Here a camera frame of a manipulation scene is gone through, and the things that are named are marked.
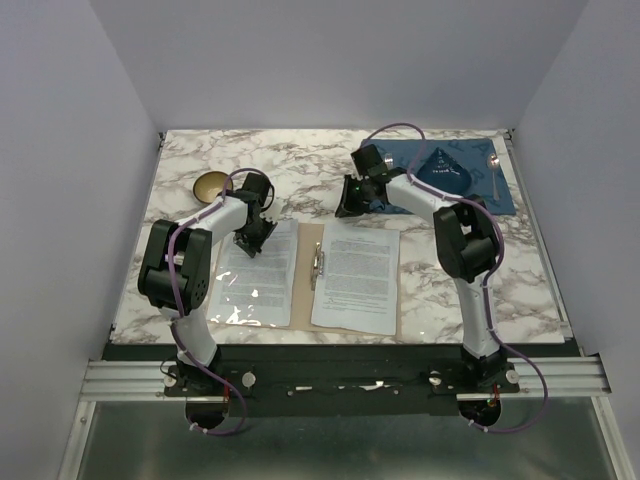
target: gray floor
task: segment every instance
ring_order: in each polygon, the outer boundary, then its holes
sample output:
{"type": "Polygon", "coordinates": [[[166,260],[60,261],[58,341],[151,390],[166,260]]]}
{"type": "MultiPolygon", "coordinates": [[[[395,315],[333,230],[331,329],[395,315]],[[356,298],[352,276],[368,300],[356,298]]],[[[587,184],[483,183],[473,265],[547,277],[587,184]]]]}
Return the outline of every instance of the gray floor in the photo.
{"type": "MultiPolygon", "coordinates": [[[[499,425],[539,400],[505,403],[499,425]]],[[[99,405],[81,479],[614,479],[589,399],[555,399],[544,421],[487,435],[461,418],[271,418],[232,438],[190,432],[179,403],[99,405]]]]}

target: blue placemat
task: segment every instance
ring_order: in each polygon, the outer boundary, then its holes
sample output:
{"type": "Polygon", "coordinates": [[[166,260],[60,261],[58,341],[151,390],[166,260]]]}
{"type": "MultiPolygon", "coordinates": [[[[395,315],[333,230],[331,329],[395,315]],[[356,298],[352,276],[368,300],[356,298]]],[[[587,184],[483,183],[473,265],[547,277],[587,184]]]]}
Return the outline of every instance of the blue placemat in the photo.
{"type": "MultiPolygon", "coordinates": [[[[374,140],[373,143],[384,158],[386,153],[391,154],[394,167],[408,168],[411,160],[420,151],[421,140],[374,140]]],[[[489,138],[477,138],[471,140],[427,140],[427,148],[423,159],[417,167],[417,177],[425,181],[424,170],[421,168],[434,154],[436,149],[443,150],[449,158],[469,172],[471,185],[461,194],[469,196],[480,195],[484,198],[487,208],[494,215],[515,215],[516,208],[511,198],[511,192],[504,178],[502,169],[496,172],[496,184],[500,200],[493,198],[493,180],[491,170],[487,167],[487,157],[495,153],[493,142],[489,138]]],[[[386,208],[380,205],[372,205],[374,211],[380,213],[409,213],[406,210],[388,205],[386,208]]]]}

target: table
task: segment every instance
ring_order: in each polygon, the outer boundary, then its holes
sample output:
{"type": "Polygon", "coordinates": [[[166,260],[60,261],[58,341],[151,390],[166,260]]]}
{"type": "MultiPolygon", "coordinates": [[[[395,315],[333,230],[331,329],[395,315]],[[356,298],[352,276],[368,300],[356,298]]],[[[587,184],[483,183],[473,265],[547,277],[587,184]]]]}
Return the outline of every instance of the table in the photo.
{"type": "MultiPolygon", "coordinates": [[[[256,167],[267,173],[283,201],[282,218],[326,222],[353,172],[350,153],[366,130],[186,130],[167,133],[140,236],[131,262],[111,339],[114,343],[172,343],[167,320],[137,291],[137,279],[151,225],[178,220],[202,205],[194,181],[208,170],[231,172],[256,167]]],[[[526,205],[506,144],[498,131],[427,131],[428,138],[490,137],[516,205],[517,215],[498,217],[506,257],[494,277],[499,335],[513,343],[561,343],[559,306],[538,251],[526,205]]],[[[415,138],[398,130],[380,138],[415,138]]],[[[345,344],[461,343],[462,319],[453,281],[438,264],[433,229],[414,215],[368,215],[349,219],[355,226],[401,231],[401,318],[395,337],[327,334],[269,327],[217,324],[209,328],[218,343],[345,344]]]]}

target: brown bowl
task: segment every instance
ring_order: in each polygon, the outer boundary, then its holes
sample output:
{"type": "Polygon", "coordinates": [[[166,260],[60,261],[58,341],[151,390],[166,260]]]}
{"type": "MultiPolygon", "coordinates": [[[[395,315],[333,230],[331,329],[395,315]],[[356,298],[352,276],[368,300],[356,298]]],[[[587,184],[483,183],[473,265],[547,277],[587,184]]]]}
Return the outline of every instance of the brown bowl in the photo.
{"type": "MultiPolygon", "coordinates": [[[[227,174],[224,172],[207,172],[198,177],[193,184],[193,194],[202,203],[210,204],[222,191],[227,174]]],[[[229,181],[229,190],[233,190],[233,181],[229,181]]]]}

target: blue cloth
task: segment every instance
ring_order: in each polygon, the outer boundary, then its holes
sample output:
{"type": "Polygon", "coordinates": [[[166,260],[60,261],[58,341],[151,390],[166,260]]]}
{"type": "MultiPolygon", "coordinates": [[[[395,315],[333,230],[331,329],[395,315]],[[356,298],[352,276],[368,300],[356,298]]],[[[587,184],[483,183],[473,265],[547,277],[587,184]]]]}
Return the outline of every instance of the blue cloth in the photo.
{"type": "MultiPolygon", "coordinates": [[[[380,155],[391,154],[394,167],[408,168],[411,160],[420,151],[421,140],[373,140],[380,155]]],[[[424,158],[418,163],[416,176],[436,188],[463,196],[472,194],[484,198],[488,210],[494,215],[515,215],[516,208],[502,169],[496,172],[496,184],[500,200],[493,199],[492,172],[487,167],[487,157],[495,153],[489,138],[471,140],[427,140],[424,158]],[[447,175],[445,170],[454,171],[447,175]],[[466,174],[469,185],[464,191],[466,174]]],[[[409,213],[393,205],[372,204],[372,211],[380,213],[409,213]]]]}

